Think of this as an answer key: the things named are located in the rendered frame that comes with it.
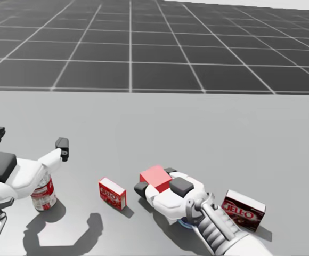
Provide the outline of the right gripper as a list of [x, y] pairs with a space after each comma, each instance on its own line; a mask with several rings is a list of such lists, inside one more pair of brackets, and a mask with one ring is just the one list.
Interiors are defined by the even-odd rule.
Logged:
[[147, 182], [138, 182], [134, 191], [169, 220], [198, 222], [203, 216], [202, 205], [212, 206], [214, 194], [207, 192], [202, 182], [186, 173], [171, 167], [164, 170], [171, 177], [167, 189], [159, 192]]

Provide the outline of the blue flat can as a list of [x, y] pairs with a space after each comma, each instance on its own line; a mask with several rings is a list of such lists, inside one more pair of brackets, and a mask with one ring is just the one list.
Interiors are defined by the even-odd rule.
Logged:
[[178, 219], [177, 222], [186, 229], [193, 230], [194, 227], [198, 224], [197, 220], [189, 221], [186, 217], [183, 217], [181, 219]]

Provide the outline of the red and white can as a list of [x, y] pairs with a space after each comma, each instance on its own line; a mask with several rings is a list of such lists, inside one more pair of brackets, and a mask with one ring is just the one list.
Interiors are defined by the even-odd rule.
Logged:
[[31, 200], [37, 211], [46, 211], [56, 203], [53, 181], [50, 174], [45, 174], [31, 194]]

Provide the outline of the red and white carton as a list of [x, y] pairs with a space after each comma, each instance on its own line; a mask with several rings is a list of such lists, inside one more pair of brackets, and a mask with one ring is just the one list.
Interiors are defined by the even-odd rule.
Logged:
[[99, 192], [100, 197], [116, 209], [121, 211], [126, 207], [126, 190], [110, 179], [99, 180]]

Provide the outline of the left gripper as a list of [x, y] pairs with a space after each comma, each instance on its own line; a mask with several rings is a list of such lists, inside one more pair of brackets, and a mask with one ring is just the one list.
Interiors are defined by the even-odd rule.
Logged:
[[[0, 142], [6, 130], [0, 127]], [[57, 170], [69, 158], [69, 139], [59, 137], [55, 149], [38, 160], [17, 158], [17, 165], [5, 182], [0, 182], [0, 199], [28, 197], [47, 171]]]

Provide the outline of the dark brown carton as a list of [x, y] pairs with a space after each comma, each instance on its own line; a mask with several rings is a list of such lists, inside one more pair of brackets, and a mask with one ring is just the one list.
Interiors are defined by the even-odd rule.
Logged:
[[265, 215], [266, 205], [229, 189], [224, 197], [222, 209], [235, 224], [256, 232]]

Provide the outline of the pink cube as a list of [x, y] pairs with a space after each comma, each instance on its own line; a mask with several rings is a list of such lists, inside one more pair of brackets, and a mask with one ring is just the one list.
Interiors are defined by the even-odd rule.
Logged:
[[140, 173], [140, 182], [154, 186], [160, 193], [170, 187], [171, 176], [160, 165], [153, 166]]

